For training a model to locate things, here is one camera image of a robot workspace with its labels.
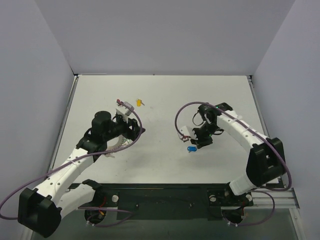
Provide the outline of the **blue tagged key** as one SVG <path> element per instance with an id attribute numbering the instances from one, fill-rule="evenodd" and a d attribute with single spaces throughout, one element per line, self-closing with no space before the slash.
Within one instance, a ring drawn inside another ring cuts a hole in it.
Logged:
<path id="1" fill-rule="evenodd" d="M 196 146 L 188 146 L 187 147 L 187 151 L 189 152 L 189 153 L 191 153 L 191 152 L 196 152 L 198 149 L 197 149 L 197 147 Z"/>

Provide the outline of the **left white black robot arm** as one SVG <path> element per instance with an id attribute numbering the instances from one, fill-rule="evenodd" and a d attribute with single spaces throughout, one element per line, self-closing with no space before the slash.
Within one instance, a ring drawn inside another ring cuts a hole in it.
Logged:
<path id="1" fill-rule="evenodd" d="M 63 165 L 54 169 L 34 189 L 25 188 L 20 193 L 17 221 L 47 238 L 56 231 L 67 214 L 81 205 L 99 205 L 103 193 L 97 190 L 99 186 L 92 181 L 82 183 L 74 192 L 66 193 L 66 190 L 101 155 L 123 150 L 120 142 L 108 147 L 108 141 L 126 138 L 136 143 L 144 132 L 139 117 L 132 119 L 120 111 L 114 117 L 108 111 L 97 112 L 91 127 Z"/>

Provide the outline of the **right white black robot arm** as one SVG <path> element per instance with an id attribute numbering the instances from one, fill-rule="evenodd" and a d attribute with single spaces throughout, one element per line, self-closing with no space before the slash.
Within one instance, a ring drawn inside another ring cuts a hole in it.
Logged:
<path id="1" fill-rule="evenodd" d="M 229 182 L 223 192 L 226 203 L 234 205 L 243 194 L 286 173 L 282 164 L 285 157 L 281 140 L 268 138 L 247 126 L 225 102 L 214 107 L 201 104 L 197 112 L 203 123 L 200 127 L 192 129 L 190 137 L 190 142 L 197 149 L 213 144 L 212 136 L 218 131 L 223 131 L 233 137 L 248 153 L 244 173 Z"/>

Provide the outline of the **metal disc keyring holder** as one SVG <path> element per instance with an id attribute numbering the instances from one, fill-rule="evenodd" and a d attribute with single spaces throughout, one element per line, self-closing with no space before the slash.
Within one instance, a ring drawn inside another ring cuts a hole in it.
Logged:
<path id="1" fill-rule="evenodd" d="M 130 140 L 128 138 L 123 137 L 120 135 L 117 139 L 113 139 L 111 141 L 111 145 L 109 145 L 109 141 L 107 142 L 108 147 L 106 151 L 111 151 L 111 150 L 119 150 L 122 149 L 130 144 Z"/>

